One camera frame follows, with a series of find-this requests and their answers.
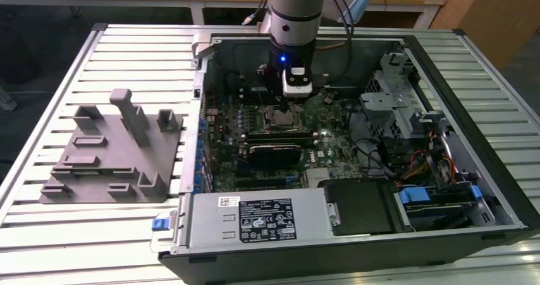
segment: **aluminum slotted table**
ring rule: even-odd
[[[0,186],[1,284],[182,284],[149,248],[151,220],[178,206],[184,157],[182,134],[170,197],[164,203],[43,205],[43,183],[69,141],[81,104],[116,113],[113,88],[129,88],[144,112],[172,109],[184,127],[196,122],[190,106],[195,68],[191,43],[200,33],[255,33],[255,28],[96,25],[67,72],[8,177]],[[358,29],[357,33],[413,34],[441,71],[481,132],[534,206],[540,205],[540,121],[466,36],[449,30]],[[322,34],[342,33],[323,28]],[[425,89],[431,106],[433,95]],[[171,231],[156,233],[172,239]],[[540,269],[536,239],[498,246],[448,265],[306,277],[258,284],[532,284]]]

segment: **small chip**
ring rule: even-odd
[[[294,122],[292,113],[290,111],[280,112],[279,110],[272,110],[271,112],[271,123],[275,125],[291,125]]]

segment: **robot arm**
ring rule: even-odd
[[[346,1],[357,21],[369,0]],[[270,33],[271,39],[268,67],[276,77],[272,84],[280,85],[272,89],[284,97],[303,98],[313,92],[311,60],[321,16],[339,21],[349,18],[337,10],[331,0],[268,0],[262,30]]]

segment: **power supply label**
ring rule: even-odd
[[[239,202],[239,240],[242,243],[295,240],[290,198]]]

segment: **motherboard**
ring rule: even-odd
[[[349,102],[329,90],[284,108],[260,87],[210,95],[214,192],[307,188],[323,179],[361,178],[350,113]]]

